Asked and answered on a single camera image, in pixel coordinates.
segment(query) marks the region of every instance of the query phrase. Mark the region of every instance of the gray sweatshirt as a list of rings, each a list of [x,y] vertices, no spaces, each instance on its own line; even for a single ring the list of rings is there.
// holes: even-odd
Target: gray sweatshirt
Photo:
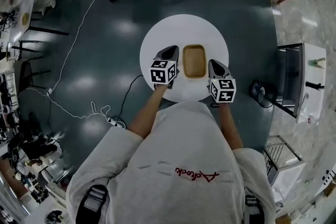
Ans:
[[[99,223],[241,224],[246,190],[260,201],[265,223],[275,222],[264,157],[249,148],[232,151],[199,102],[159,111],[145,140],[112,127],[69,184],[74,223],[93,185],[109,192]]]

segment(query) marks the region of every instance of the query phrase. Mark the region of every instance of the white cable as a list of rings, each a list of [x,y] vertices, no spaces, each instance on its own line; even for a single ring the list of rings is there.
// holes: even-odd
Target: white cable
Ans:
[[[37,91],[39,94],[41,94],[41,95],[43,95],[45,97],[48,97],[52,103],[54,103],[55,105],[59,106],[63,111],[67,112],[73,118],[84,119],[84,118],[89,118],[89,117],[91,117],[93,115],[100,114],[100,115],[104,116],[105,119],[106,119],[106,121],[108,122],[107,113],[109,113],[109,111],[111,110],[111,106],[110,105],[106,105],[106,106],[102,107],[101,110],[100,110],[100,112],[97,112],[96,104],[95,104],[95,102],[92,101],[91,102],[92,113],[90,115],[88,115],[88,116],[82,116],[82,117],[80,117],[80,116],[75,116],[75,115],[71,114],[69,111],[67,111],[66,109],[64,109],[60,104],[56,103],[53,99],[51,99],[51,97],[49,95],[43,94],[43,93],[41,93],[38,90],[33,89],[33,88],[27,88],[27,90],[34,90],[34,91]]]
[[[58,81],[56,82],[55,86],[52,88],[52,90],[51,90],[50,92],[48,92],[48,94],[43,94],[43,93],[41,93],[41,92],[39,92],[38,90],[33,89],[33,88],[27,88],[27,90],[34,90],[34,91],[37,91],[39,94],[41,94],[41,95],[43,95],[43,96],[45,96],[45,97],[48,97],[52,103],[54,103],[55,105],[57,105],[58,107],[60,107],[63,111],[65,111],[66,113],[68,113],[68,114],[69,114],[70,116],[72,116],[73,118],[84,119],[84,118],[89,118],[89,117],[91,117],[91,116],[93,116],[93,115],[100,114],[100,115],[102,115],[102,116],[105,117],[105,119],[106,119],[107,122],[109,122],[109,121],[108,121],[108,118],[107,118],[107,113],[111,110],[111,106],[110,106],[110,105],[106,105],[106,106],[102,107],[102,108],[100,109],[100,112],[97,112],[96,104],[95,104],[95,102],[92,101],[92,102],[91,102],[92,113],[91,113],[90,115],[88,115],[88,116],[75,116],[75,115],[71,114],[69,111],[67,111],[66,109],[64,109],[60,104],[58,104],[58,103],[56,103],[54,100],[52,100],[51,97],[50,97],[50,94],[55,90],[57,84],[58,84],[59,81],[61,80],[62,72],[63,72],[63,68],[64,68],[64,66],[65,66],[65,63],[66,63],[66,61],[67,61],[67,59],[68,59],[68,57],[69,57],[71,51],[72,51],[73,46],[75,45],[75,43],[76,43],[76,41],[77,41],[77,37],[78,37],[78,34],[79,34],[79,30],[80,30],[80,28],[82,27],[86,15],[89,13],[90,8],[91,8],[91,6],[94,4],[95,1],[96,1],[96,0],[93,0],[93,1],[92,1],[92,3],[90,4],[88,10],[87,10],[86,13],[84,14],[83,20],[82,20],[80,26],[78,27],[77,34],[76,34],[76,37],[75,37],[75,41],[74,41],[74,42],[72,43],[72,45],[71,45],[71,48],[70,48],[70,50],[69,50],[69,52],[68,52],[68,54],[67,54],[67,56],[66,56],[66,58],[65,58],[65,60],[64,60],[63,66],[62,66],[62,68],[61,68],[61,72],[60,72],[60,74],[59,74],[59,79],[58,79]],[[123,128],[124,128],[124,129],[126,128],[126,124],[125,124],[124,122],[118,121],[118,123],[122,123],[122,124],[123,124]]]
[[[70,48],[70,50],[69,50],[69,52],[68,52],[68,55],[66,56],[66,58],[65,58],[65,60],[64,60],[63,66],[62,66],[62,68],[61,68],[61,73],[59,74],[59,79],[58,79],[58,81],[56,82],[55,86],[53,87],[53,89],[51,90],[50,93],[52,93],[52,92],[54,91],[54,89],[56,88],[57,84],[58,84],[59,81],[61,80],[62,72],[63,72],[63,68],[64,68],[64,66],[65,66],[65,63],[66,63],[66,61],[67,61],[67,59],[68,59],[68,57],[69,57],[71,51],[72,51],[73,46],[75,45],[75,43],[76,43],[76,41],[77,41],[77,37],[78,37],[78,34],[79,34],[79,30],[80,30],[80,28],[82,27],[86,15],[89,13],[90,8],[91,8],[91,6],[94,4],[95,1],[96,1],[96,0],[93,0],[93,1],[92,1],[91,5],[89,6],[88,10],[86,11],[86,13],[85,13],[85,15],[84,15],[84,17],[83,17],[82,23],[80,24],[80,26],[79,26],[79,28],[78,28],[78,31],[77,31],[77,34],[76,34],[76,37],[75,37],[75,41],[72,43],[72,46],[71,46],[71,48]]]

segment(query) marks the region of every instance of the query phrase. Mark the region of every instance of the wire rack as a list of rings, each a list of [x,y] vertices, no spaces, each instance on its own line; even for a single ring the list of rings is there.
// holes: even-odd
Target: wire rack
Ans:
[[[266,171],[270,183],[275,180],[279,169],[291,167],[302,161],[302,158],[280,135],[272,139],[273,142],[268,144],[264,150]]]

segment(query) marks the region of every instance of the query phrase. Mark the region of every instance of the dark gray floor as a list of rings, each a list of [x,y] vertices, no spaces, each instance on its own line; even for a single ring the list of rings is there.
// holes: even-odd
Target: dark gray floor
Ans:
[[[33,62],[34,71],[51,69],[35,80],[52,88],[75,38],[78,26],[92,0],[59,0],[55,10],[34,26],[68,31],[70,36],[28,32],[24,39],[46,41],[32,45],[45,58]],[[131,81],[141,74],[139,53],[143,38],[158,21],[176,14],[192,14],[212,23],[226,40],[230,70],[238,92],[230,105],[246,147],[261,150],[271,125],[273,109],[262,109],[248,96],[253,79],[271,81],[275,74],[276,32],[270,0],[97,0],[80,31],[77,43],[64,67],[62,79],[52,98],[74,115],[91,113],[91,101],[99,110],[111,105],[117,115]],[[140,78],[133,84],[122,118],[130,123],[151,94]],[[19,96],[23,117],[34,112],[48,133],[48,98],[25,90]],[[212,110],[217,118],[217,111]],[[51,126],[64,132],[61,140],[72,164],[78,166],[110,127],[102,116],[74,119],[52,105]]]

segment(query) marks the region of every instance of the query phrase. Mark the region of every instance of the red embroidered text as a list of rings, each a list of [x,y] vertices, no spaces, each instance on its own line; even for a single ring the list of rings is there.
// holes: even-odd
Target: red embroidered text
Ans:
[[[206,181],[210,182],[211,180],[215,179],[216,176],[219,176],[219,174],[216,172],[214,172],[212,175],[205,175],[201,171],[199,173],[195,173],[193,171],[187,171],[186,169],[182,168],[176,168],[175,171],[179,176],[183,174],[190,176],[192,178],[192,181],[195,181],[197,178],[203,176],[206,179]]]

